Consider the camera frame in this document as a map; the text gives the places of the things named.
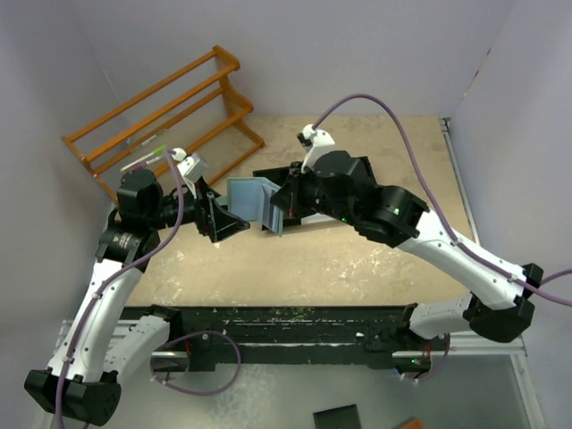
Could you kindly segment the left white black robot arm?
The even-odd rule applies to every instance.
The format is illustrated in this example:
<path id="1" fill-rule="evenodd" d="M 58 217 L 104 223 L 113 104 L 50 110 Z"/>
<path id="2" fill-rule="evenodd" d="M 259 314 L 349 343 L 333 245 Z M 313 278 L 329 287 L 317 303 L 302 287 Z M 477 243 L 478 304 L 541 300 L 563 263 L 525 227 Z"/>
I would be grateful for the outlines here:
<path id="1" fill-rule="evenodd" d="M 170 194 L 153 172 L 122 176 L 118 206 L 99 239 L 90 285 L 62 344 L 43 370 L 29 372 L 25 391 L 58 420 L 102 426 L 112 417 L 122 384 L 160 347 L 183 342 L 181 311 L 153 305 L 119 342 L 110 344 L 126 301 L 167 244 L 159 232 L 194 223 L 213 243 L 245 231 L 247 221 L 218 204 L 218 193 L 199 180 L 192 193 L 179 185 Z"/>

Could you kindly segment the mint green card holder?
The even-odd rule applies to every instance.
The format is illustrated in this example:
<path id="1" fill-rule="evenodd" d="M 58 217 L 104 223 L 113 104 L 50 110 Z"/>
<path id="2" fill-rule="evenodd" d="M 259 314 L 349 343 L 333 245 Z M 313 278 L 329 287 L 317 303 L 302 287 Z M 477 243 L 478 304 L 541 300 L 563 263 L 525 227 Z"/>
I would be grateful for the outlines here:
<path id="1" fill-rule="evenodd" d="M 271 202 L 278 185 L 264 177 L 244 177 L 230 178 L 226 186 L 222 202 L 230 213 L 282 236 L 283 211 Z"/>

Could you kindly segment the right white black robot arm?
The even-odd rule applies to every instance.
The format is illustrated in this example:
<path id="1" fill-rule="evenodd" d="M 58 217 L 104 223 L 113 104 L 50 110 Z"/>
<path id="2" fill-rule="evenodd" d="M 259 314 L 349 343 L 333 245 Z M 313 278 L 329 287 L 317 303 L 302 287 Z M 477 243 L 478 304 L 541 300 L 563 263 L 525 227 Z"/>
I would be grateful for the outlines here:
<path id="1" fill-rule="evenodd" d="M 509 343 L 532 323 L 534 304 L 528 287 L 537 288 L 543 271 L 534 264 L 501 263 L 461 234 L 447 232 L 439 216 L 410 191 L 376 182 L 366 157 L 336 150 L 306 169 L 294 162 L 271 202 L 289 217 L 327 215 L 361 236 L 423 259 L 468 292 L 456 299 L 407 307 L 398 327 L 399 343 L 419 349 L 428 340 L 472 331 L 490 341 Z"/>

